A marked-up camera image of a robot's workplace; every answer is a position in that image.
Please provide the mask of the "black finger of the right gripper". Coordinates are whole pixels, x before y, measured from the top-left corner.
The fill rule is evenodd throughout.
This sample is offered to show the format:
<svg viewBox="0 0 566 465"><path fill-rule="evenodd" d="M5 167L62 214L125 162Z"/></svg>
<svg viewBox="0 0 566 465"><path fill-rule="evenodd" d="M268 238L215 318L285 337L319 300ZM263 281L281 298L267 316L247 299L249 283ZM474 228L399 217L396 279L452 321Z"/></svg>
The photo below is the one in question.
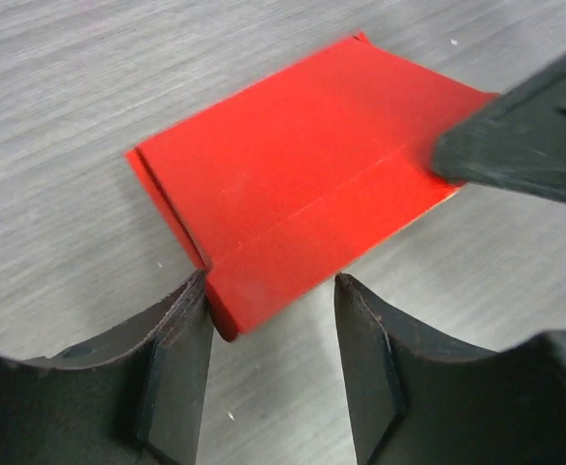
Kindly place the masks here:
<svg viewBox="0 0 566 465"><path fill-rule="evenodd" d="M445 133L431 168L566 203L566 53Z"/></svg>

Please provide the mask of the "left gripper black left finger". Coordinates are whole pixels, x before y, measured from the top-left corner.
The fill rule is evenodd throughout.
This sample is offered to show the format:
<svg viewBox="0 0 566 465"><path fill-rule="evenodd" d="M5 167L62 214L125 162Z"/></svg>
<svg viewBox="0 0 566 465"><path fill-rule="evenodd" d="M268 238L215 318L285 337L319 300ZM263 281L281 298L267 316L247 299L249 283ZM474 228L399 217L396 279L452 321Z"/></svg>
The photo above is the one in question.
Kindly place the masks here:
<svg viewBox="0 0 566 465"><path fill-rule="evenodd" d="M56 356L0 356L0 464L192 464L213 325L204 274Z"/></svg>

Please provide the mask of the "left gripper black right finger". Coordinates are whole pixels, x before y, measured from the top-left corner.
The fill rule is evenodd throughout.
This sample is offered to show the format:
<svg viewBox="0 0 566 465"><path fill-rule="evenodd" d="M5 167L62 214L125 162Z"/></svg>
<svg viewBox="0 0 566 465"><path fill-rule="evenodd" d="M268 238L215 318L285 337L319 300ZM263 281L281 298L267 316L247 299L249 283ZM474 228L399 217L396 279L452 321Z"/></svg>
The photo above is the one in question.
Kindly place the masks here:
<svg viewBox="0 0 566 465"><path fill-rule="evenodd" d="M566 330L494 352L349 274L334 313L360 464L566 464Z"/></svg>

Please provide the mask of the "red paper box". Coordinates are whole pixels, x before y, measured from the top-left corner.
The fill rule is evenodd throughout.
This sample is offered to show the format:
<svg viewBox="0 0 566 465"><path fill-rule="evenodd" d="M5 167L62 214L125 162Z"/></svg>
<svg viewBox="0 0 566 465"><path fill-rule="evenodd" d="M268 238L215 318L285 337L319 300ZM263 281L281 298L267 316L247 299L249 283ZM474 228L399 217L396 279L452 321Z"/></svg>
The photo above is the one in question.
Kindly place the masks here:
<svg viewBox="0 0 566 465"><path fill-rule="evenodd" d="M432 148L489 100L358 34L126 157L232 341L450 198Z"/></svg>

